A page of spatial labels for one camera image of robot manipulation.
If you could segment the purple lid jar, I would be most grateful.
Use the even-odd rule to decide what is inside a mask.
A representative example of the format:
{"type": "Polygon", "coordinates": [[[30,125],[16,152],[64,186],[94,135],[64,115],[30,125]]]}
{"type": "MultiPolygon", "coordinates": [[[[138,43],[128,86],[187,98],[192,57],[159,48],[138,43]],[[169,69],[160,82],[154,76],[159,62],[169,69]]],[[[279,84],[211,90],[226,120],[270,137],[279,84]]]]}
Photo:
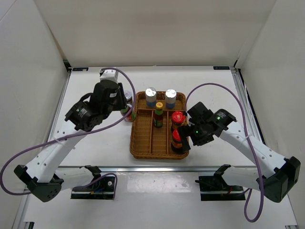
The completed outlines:
{"type": "Polygon", "coordinates": [[[124,91],[124,96],[126,98],[126,102],[128,104],[132,104],[133,103],[133,94],[130,91],[124,91]]]}

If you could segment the sauce bottle yellow cap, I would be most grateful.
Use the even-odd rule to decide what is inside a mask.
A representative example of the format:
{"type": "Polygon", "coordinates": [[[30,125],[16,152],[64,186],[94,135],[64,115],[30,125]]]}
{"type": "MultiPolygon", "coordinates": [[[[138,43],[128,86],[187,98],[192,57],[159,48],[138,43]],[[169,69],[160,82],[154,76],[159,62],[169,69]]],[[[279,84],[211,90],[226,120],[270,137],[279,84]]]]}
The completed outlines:
{"type": "Polygon", "coordinates": [[[127,104],[126,107],[120,111],[120,113],[121,113],[122,116],[125,116],[127,113],[129,113],[129,115],[126,116],[125,119],[124,119],[126,122],[130,122],[131,123],[136,118],[136,114],[132,110],[132,105],[131,104],[127,104]]]}
{"type": "Polygon", "coordinates": [[[157,128],[163,125],[163,103],[157,102],[153,113],[153,125],[157,128]]]}

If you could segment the red lid chili jar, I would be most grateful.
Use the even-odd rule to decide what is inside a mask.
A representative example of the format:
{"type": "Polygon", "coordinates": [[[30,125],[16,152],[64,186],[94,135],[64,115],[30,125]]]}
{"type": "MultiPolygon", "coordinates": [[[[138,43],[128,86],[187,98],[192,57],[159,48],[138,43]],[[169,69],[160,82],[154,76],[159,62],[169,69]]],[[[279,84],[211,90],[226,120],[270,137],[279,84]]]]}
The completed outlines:
{"type": "Polygon", "coordinates": [[[177,154],[183,154],[183,145],[177,129],[172,133],[171,149],[177,154]]]}
{"type": "Polygon", "coordinates": [[[171,120],[172,120],[172,126],[171,126],[172,132],[176,130],[178,127],[184,126],[186,124],[186,117],[181,111],[173,112],[171,120]]]}

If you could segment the silver lid spice jar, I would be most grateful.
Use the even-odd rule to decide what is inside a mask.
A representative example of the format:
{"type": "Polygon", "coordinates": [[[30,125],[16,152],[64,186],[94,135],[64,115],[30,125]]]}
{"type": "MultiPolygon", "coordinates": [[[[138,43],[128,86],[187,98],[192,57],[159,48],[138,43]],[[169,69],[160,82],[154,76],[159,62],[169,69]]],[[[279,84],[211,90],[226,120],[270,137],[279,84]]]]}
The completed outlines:
{"type": "Polygon", "coordinates": [[[176,103],[177,92],[174,89],[168,89],[165,92],[165,104],[167,109],[173,109],[176,103]]]}
{"type": "Polygon", "coordinates": [[[149,87],[145,90],[146,105],[149,108],[155,107],[157,101],[157,91],[153,87],[149,87]]]}

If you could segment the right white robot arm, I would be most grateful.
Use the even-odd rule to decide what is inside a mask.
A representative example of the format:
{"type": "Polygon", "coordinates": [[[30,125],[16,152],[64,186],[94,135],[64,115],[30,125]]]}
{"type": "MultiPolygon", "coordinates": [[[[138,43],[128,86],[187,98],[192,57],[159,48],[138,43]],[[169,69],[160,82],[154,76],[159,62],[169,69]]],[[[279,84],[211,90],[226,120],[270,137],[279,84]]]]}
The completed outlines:
{"type": "Polygon", "coordinates": [[[286,158],[246,133],[236,118],[224,109],[215,113],[202,108],[188,111],[190,125],[177,131],[184,151],[190,150],[187,140],[202,146],[218,137],[226,141],[256,165],[256,170],[222,165],[213,175],[214,186],[221,191],[230,186],[243,186],[261,191],[269,200],[279,203],[297,183],[301,163],[296,157],[286,158]]]}

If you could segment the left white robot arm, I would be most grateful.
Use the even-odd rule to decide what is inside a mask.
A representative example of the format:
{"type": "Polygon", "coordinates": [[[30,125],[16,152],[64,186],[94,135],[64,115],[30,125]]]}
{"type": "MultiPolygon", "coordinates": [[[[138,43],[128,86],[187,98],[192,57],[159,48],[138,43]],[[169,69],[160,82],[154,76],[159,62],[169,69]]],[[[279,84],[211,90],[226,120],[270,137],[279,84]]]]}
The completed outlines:
{"type": "Polygon", "coordinates": [[[27,189],[42,202],[51,201],[60,191],[86,187],[95,191],[100,185],[98,167],[82,166],[71,172],[59,171],[64,158],[95,126],[100,125],[111,112],[126,107],[122,83],[101,80],[92,93],[87,93],[75,103],[65,116],[65,122],[55,134],[50,145],[26,165],[18,165],[15,175],[27,189]]]}

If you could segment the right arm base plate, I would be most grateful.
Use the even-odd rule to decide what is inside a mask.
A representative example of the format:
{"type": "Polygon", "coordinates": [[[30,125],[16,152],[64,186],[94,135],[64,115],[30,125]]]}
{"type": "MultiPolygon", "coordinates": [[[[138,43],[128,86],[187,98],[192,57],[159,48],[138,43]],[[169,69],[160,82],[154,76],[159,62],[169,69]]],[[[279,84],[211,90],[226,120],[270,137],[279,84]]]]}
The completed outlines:
{"type": "Polygon", "coordinates": [[[217,185],[213,176],[199,176],[195,183],[199,185],[201,201],[244,201],[245,192],[241,186],[222,187],[217,185]]]}

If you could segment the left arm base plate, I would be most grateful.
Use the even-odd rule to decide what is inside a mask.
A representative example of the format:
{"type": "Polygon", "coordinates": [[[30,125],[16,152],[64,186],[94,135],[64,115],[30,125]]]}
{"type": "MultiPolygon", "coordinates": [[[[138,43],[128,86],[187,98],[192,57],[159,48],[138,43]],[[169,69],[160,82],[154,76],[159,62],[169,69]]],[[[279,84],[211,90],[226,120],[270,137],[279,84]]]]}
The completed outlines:
{"type": "Polygon", "coordinates": [[[118,178],[114,173],[108,173],[88,187],[75,187],[71,191],[70,199],[114,200],[118,178]]]}

